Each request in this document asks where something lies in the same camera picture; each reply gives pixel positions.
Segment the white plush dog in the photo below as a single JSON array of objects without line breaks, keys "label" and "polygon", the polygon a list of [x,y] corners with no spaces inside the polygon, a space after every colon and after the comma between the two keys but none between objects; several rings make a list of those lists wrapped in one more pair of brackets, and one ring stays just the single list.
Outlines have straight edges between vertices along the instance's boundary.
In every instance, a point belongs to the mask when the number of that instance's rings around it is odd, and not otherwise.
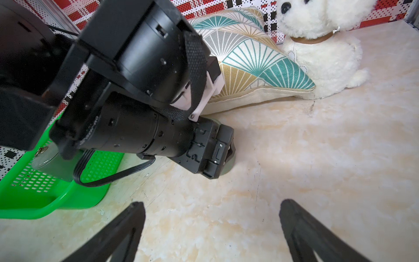
[{"label": "white plush dog", "polygon": [[376,1],[277,1],[277,23],[285,35],[283,52],[307,73],[315,89],[299,97],[323,99],[363,85],[361,42],[348,34],[374,9]]}]

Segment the fan-pattern cushion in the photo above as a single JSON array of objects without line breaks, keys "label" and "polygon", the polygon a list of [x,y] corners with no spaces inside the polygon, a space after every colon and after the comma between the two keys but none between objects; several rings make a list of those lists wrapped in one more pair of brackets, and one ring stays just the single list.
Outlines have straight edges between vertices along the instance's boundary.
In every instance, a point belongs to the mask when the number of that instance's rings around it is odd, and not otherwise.
[{"label": "fan-pattern cushion", "polygon": [[264,31],[263,22],[262,12],[254,7],[189,20],[218,59],[225,81],[220,94],[203,109],[204,115],[315,90],[306,70],[283,54]]}]

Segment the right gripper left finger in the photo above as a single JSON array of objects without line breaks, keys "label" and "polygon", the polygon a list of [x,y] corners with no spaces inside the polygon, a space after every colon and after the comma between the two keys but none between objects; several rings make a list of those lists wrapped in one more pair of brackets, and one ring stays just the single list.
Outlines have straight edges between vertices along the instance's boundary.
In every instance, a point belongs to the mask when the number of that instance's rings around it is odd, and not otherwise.
[{"label": "right gripper left finger", "polygon": [[133,202],[65,262],[132,262],[146,220],[144,203]]}]

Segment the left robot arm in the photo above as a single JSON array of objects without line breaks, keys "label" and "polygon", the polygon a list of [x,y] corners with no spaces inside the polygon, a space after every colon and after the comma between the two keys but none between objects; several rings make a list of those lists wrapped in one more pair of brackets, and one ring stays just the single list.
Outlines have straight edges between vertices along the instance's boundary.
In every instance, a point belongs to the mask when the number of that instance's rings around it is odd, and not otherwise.
[{"label": "left robot arm", "polygon": [[217,179],[235,161],[234,130],[201,116],[220,92],[218,60],[170,1],[103,1],[70,39],[14,1],[1,2],[1,145],[33,150],[45,131],[65,160],[97,151],[143,164],[167,157]]}]

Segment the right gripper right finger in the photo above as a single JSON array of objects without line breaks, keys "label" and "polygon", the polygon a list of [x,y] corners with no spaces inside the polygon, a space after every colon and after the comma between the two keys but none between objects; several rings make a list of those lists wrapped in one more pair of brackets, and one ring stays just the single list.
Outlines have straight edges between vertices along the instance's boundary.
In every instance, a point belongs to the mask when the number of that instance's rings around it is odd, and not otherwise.
[{"label": "right gripper right finger", "polygon": [[292,199],[282,201],[279,218],[295,262],[368,262]]}]

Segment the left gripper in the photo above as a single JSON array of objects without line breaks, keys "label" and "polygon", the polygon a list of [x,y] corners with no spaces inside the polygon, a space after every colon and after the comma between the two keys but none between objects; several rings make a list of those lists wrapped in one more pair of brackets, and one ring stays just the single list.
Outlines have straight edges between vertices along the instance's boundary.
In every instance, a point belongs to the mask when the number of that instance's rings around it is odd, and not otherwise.
[{"label": "left gripper", "polygon": [[228,173],[235,163],[234,129],[205,117],[200,117],[193,127],[189,149],[170,160],[208,179],[218,179]]}]

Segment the grey-green tea canister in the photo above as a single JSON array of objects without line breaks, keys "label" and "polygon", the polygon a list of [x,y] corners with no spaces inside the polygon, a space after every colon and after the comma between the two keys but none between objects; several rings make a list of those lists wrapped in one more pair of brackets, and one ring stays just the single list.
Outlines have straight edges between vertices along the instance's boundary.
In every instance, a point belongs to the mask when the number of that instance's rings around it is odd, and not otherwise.
[{"label": "grey-green tea canister", "polygon": [[65,160],[59,153],[58,147],[51,142],[49,145],[41,147],[31,162],[33,169],[39,170],[60,180],[73,181],[74,169],[80,160],[83,152],[79,150],[71,160]]}]

